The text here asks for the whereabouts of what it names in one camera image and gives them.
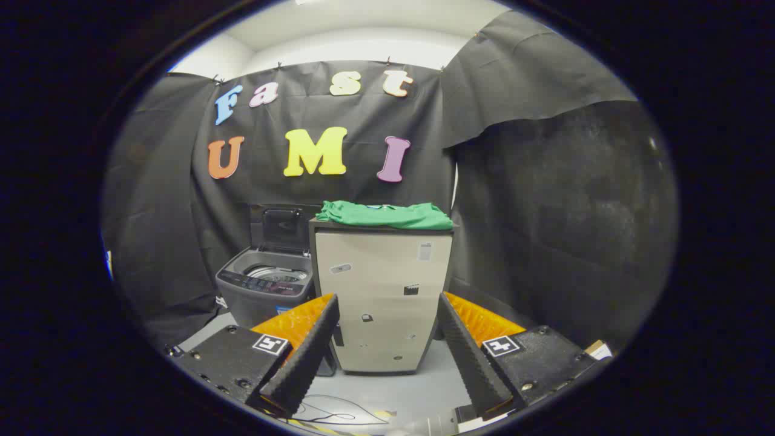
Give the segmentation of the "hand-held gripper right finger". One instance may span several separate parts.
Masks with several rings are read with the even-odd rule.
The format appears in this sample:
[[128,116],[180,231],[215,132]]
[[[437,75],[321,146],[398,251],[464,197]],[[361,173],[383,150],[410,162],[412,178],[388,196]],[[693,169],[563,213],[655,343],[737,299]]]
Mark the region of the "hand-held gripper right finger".
[[484,420],[556,397],[600,364],[550,326],[525,328],[450,292],[440,294],[437,317]]

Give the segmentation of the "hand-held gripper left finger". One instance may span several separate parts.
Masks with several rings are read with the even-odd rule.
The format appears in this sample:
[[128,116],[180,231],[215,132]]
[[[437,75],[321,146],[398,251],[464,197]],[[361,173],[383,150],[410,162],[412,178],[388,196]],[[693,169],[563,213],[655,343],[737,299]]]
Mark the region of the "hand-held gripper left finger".
[[172,359],[202,383],[249,408],[296,414],[340,320],[335,294],[319,296],[253,328],[228,325]]

